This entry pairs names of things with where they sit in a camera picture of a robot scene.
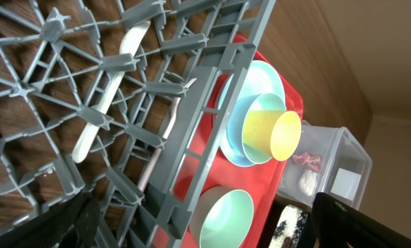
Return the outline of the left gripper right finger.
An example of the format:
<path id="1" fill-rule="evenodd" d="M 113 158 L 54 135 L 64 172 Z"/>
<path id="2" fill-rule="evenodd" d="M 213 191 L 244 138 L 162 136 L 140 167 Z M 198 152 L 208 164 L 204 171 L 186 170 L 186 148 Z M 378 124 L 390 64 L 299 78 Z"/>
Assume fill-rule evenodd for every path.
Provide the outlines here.
<path id="1" fill-rule="evenodd" d="M 411 239 L 319 192 L 311 222 L 320 247 L 411 248 Z"/>

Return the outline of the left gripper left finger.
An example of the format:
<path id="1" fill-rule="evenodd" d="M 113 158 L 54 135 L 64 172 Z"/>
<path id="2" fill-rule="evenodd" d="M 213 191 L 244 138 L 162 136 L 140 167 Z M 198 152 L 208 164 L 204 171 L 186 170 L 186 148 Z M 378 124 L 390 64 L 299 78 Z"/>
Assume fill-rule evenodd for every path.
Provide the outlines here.
<path id="1" fill-rule="evenodd" d="M 100 213 L 95 197 L 81 192 L 0 236 L 0 248 L 92 247 Z"/>

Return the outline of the white tissue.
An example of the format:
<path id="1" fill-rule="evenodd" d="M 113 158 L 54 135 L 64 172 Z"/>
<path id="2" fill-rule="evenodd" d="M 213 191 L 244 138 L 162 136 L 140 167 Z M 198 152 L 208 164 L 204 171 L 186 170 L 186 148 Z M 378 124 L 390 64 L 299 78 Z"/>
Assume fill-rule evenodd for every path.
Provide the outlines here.
<path id="1" fill-rule="evenodd" d="M 317 185 L 317 177 L 317 172 L 306 169 L 299 179 L 299 190 L 307 196 L 312 196 Z"/>

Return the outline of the red snack wrapper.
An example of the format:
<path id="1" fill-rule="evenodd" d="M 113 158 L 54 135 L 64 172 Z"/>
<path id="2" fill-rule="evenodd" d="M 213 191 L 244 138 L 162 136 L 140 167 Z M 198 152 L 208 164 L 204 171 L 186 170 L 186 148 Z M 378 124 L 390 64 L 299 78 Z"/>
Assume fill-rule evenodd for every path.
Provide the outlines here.
<path id="1" fill-rule="evenodd" d="M 320 173 L 322 156 L 319 154 L 309 154 L 307 152 L 302 155 L 292 155 L 292 160 L 294 163 L 303 165 L 313 172 Z"/>

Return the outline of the white plastic spoon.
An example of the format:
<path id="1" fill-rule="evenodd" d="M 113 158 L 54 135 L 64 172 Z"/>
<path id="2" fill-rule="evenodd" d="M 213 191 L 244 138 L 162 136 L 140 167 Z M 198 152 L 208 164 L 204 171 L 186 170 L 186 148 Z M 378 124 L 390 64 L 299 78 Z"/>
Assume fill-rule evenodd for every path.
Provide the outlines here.
<path id="1" fill-rule="evenodd" d="M 118 68 L 114 70 L 116 73 L 113 75 L 109 85 L 105 88 L 105 93 L 102 95 L 96 107 L 96 111 L 101 114 L 107 113 L 125 73 L 136 69 L 138 59 L 135 59 L 134 55 L 148 31 L 150 24 L 151 21 L 143 21 L 128 30 L 121 41 L 119 55 L 103 63 L 104 65 L 107 64 L 109 68 L 112 67 L 112 64 Z M 99 126 L 92 123 L 86 124 L 72 151 L 72 159 L 75 163 L 81 163 L 85 160 L 99 129 Z"/>

